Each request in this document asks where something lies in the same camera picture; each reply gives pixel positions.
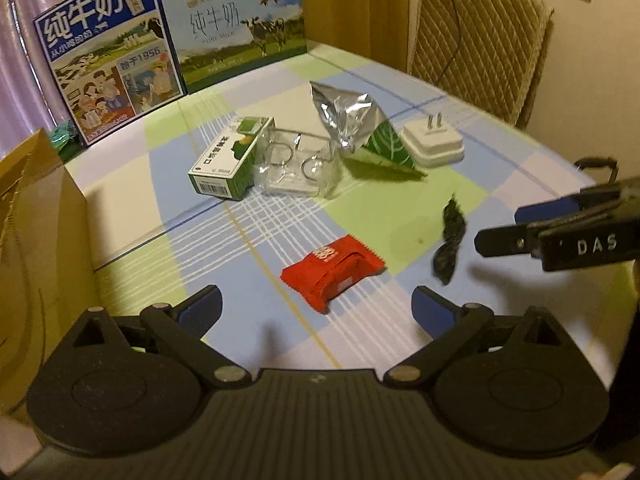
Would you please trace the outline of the cow pure milk box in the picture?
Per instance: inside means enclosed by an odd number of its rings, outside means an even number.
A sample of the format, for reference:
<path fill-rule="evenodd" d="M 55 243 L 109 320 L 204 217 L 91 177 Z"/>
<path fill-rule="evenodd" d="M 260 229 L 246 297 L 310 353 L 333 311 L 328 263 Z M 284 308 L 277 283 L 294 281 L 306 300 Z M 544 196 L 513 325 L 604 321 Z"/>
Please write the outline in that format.
<path fill-rule="evenodd" d="M 303 0 L 164 0 L 186 91 L 307 51 Z"/>

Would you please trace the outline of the quilted olive chair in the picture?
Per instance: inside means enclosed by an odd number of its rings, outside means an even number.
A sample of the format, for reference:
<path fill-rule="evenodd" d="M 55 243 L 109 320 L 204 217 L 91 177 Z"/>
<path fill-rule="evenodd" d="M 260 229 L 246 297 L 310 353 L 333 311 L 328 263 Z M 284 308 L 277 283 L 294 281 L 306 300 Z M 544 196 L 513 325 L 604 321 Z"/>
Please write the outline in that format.
<path fill-rule="evenodd" d="M 542 0 L 419 0 L 409 74 L 524 130 L 552 15 Z"/>

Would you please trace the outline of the checked tablecloth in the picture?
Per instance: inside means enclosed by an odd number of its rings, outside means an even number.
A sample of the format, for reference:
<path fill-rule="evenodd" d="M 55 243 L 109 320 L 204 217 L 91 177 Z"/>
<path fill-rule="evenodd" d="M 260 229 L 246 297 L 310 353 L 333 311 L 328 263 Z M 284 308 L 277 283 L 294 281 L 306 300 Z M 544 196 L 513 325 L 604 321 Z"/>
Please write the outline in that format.
<path fill-rule="evenodd" d="M 396 127 L 442 113 L 464 159 L 407 180 L 346 168 L 328 197 L 248 192 L 237 202 L 195 193 L 188 172 L 235 117 L 270 116 L 322 134 L 310 83 L 367 92 Z M 130 314 L 175 304 L 208 284 L 224 295 L 206 341 L 249 370 L 387 370 L 427 342 L 410 312 L 420 285 L 499 314 L 545 307 L 610 382 L 634 317 L 626 266 L 547 273 L 529 256 L 486 259 L 475 234 L 518 207 L 589 184 L 523 133 L 421 81 L 325 46 L 166 105 L 94 144 L 68 171 L 84 192 L 102 304 Z M 351 235 L 385 262 L 315 311 L 280 279 L 313 250 Z"/>

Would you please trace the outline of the white power plug adapter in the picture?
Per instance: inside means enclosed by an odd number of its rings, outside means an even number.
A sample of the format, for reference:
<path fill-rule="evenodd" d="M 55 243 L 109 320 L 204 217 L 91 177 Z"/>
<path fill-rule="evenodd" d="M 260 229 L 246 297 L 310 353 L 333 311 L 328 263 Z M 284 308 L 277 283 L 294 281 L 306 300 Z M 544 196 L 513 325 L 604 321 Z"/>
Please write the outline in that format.
<path fill-rule="evenodd" d="M 446 122 L 442 113 L 407 122 L 400 138 L 420 168 L 447 166 L 464 159 L 462 135 Z"/>

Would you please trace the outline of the green white oral medicine box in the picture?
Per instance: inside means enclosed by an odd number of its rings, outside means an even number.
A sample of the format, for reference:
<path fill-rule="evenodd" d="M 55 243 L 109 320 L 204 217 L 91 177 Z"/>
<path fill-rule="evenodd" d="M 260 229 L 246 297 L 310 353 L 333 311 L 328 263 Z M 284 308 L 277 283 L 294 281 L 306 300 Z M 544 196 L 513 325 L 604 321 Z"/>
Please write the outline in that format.
<path fill-rule="evenodd" d="M 273 117 L 232 118 L 188 172 L 194 191 L 222 200 L 242 200 L 254 182 L 257 147 L 275 125 Z"/>

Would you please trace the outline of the cartoon milk carton box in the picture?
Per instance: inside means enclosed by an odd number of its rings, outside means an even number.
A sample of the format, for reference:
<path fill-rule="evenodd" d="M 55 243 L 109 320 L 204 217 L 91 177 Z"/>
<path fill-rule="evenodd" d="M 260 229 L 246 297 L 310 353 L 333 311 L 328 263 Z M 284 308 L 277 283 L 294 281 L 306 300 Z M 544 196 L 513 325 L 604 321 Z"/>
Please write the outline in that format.
<path fill-rule="evenodd" d="M 162 0 L 64 0 L 34 26 L 87 146 L 186 94 Z"/>

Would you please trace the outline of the brown cardboard box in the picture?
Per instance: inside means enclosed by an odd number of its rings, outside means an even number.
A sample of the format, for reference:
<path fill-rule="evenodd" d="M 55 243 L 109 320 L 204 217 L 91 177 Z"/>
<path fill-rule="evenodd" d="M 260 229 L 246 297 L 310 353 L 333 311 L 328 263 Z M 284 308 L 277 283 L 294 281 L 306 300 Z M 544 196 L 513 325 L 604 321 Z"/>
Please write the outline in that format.
<path fill-rule="evenodd" d="M 38 132 L 1 162 L 2 415 L 24 417 L 40 368 L 99 302 L 87 201 Z"/>

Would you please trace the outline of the red snack packet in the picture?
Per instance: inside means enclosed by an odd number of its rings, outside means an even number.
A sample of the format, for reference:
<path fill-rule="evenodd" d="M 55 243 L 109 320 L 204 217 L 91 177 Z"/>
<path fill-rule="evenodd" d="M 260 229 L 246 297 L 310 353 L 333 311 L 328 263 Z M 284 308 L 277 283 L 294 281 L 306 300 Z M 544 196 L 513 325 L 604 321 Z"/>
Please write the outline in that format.
<path fill-rule="evenodd" d="M 319 247 L 282 270 L 280 279 L 300 293 L 315 311 L 326 314 L 329 302 L 363 278 L 385 270 L 385 262 L 351 235 Z"/>

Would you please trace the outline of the green plastic package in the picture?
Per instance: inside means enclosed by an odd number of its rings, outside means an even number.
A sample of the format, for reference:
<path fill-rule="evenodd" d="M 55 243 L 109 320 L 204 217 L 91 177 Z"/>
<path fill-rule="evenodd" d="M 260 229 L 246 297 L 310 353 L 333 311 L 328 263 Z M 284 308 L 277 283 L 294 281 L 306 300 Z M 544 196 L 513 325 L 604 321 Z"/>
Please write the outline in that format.
<path fill-rule="evenodd" d="M 48 137 L 62 162 L 69 162 L 87 148 L 72 120 L 54 127 Z"/>

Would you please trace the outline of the silver green leaf foil bag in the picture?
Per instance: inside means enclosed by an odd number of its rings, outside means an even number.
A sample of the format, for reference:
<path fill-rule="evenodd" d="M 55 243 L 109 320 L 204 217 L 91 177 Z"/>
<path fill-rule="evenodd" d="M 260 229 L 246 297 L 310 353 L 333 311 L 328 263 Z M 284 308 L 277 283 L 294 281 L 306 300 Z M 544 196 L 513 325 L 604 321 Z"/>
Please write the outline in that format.
<path fill-rule="evenodd" d="M 343 158 L 421 179 L 424 172 L 369 93 L 311 81 L 311 99 L 331 143 Z"/>

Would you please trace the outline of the clear blister pack with hooks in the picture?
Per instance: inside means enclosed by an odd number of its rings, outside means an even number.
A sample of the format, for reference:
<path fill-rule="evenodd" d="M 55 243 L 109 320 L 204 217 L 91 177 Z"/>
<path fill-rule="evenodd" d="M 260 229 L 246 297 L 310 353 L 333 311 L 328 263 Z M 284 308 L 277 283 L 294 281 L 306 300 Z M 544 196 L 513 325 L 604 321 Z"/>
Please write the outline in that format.
<path fill-rule="evenodd" d="M 332 194 L 340 180 L 337 154 L 328 138 L 270 128 L 257 144 L 254 185 L 268 194 Z"/>

